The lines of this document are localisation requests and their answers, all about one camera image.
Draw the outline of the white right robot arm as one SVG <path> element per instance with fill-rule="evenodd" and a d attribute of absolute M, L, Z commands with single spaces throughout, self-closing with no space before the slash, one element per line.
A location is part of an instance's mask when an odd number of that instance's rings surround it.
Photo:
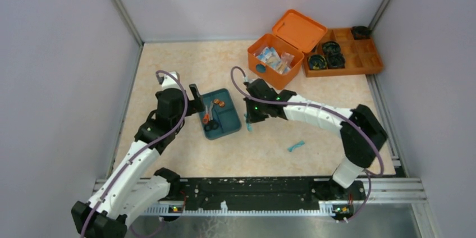
<path fill-rule="evenodd" d="M 337 185 L 346 189 L 374 161 L 383 163 L 379 151 L 387 141 L 388 134 L 368 106 L 327 106 L 308 100 L 294 91 L 282 90 L 277 93 L 263 79 L 245 79 L 244 85 L 247 123 L 279 117 L 317 126 L 341 138 L 345 156 L 332 174 L 332 181 Z"/>

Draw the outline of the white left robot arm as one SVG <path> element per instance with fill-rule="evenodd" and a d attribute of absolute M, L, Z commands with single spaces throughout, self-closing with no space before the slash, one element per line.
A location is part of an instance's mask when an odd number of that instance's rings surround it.
<path fill-rule="evenodd" d="M 176 71 L 158 70 L 162 89 L 157 108 L 139 127 L 124 159 L 101 188 L 87 202 L 71 209 L 80 237 L 125 237 L 130 227 L 153 203 L 178 193 L 180 176 L 161 168 L 148 182 L 134 190 L 144 172 L 176 138 L 185 118 L 204 110 L 203 98 L 195 84 L 189 99 Z"/>

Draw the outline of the teal divided tray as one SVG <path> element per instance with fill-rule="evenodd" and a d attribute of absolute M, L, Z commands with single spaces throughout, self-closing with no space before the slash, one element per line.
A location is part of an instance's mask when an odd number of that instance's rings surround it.
<path fill-rule="evenodd" d="M 213 118 L 219 123 L 218 129 L 205 132 L 204 124 L 202 123 L 204 112 L 199 113 L 203 133 L 208 140 L 216 140 L 226 135 L 238 132 L 241 129 L 241 121 L 229 91 L 222 88 L 203 94 L 205 105 L 209 105 L 210 102 L 214 102 L 215 99 L 219 99 L 225 103 L 224 107 L 215 105 L 213 108 Z"/>

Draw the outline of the teal clip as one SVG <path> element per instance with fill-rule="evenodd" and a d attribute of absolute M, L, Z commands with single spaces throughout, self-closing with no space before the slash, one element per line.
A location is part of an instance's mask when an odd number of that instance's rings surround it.
<path fill-rule="evenodd" d="M 252 132 L 253 131 L 252 124 L 249 122 L 247 113 L 244 113 L 244 119 L 245 119 L 245 124 L 246 124 L 247 131 Z"/>
<path fill-rule="evenodd" d="M 305 141 L 299 141 L 299 142 L 295 143 L 294 145 L 288 147 L 287 150 L 288 150 L 288 152 L 293 152 L 295 149 L 297 149 L 297 148 L 299 148 L 303 145 L 305 145 Z"/>

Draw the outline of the orange medicine box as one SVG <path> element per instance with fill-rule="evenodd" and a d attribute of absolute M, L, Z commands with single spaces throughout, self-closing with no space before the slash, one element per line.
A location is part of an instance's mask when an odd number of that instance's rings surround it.
<path fill-rule="evenodd" d="M 323 39 L 327 31 L 324 25 L 311 17 L 289 9 L 274 24 L 270 33 L 264 34 L 248 48 L 248 68 L 274 88 L 284 89 L 299 73 L 305 56 Z M 278 55 L 293 55 L 287 72 L 280 74 L 258 58 L 266 47 L 273 48 Z"/>

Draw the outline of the black handled scissors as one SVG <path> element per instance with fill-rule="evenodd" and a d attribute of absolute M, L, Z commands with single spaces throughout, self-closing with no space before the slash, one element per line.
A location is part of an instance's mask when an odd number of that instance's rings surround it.
<path fill-rule="evenodd" d="M 214 108 L 214 106 L 215 106 L 215 104 L 214 104 L 213 101 L 211 101 L 210 104 L 208 105 L 210 120 L 206 125 L 204 124 L 204 131 L 205 132 L 216 130 L 219 127 L 219 123 L 213 118 L 213 108 Z"/>

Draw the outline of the orange small scissors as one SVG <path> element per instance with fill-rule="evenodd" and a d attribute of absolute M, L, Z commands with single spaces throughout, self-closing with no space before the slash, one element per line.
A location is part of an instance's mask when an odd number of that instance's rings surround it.
<path fill-rule="evenodd" d="M 204 116 L 202 118 L 202 123 L 206 125 L 209 122 L 209 120 L 210 120 L 210 118 L 209 118 L 208 105 L 205 105 L 205 110 L 204 110 Z"/>

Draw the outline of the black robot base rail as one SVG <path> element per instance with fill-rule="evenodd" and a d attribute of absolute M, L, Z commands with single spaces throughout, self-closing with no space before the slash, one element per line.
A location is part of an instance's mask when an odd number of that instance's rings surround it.
<path fill-rule="evenodd" d="M 345 221 L 367 199 L 362 181 L 343 188 L 327 176 L 181 178 L 145 214 L 166 221 L 180 216 L 324 216 Z"/>

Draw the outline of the blue white packet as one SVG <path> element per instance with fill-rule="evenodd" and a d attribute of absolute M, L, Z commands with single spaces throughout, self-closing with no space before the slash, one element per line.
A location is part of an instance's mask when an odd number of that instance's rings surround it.
<path fill-rule="evenodd" d="M 257 57 L 274 70 L 277 70 L 281 63 L 281 57 L 273 47 L 264 47 Z"/>

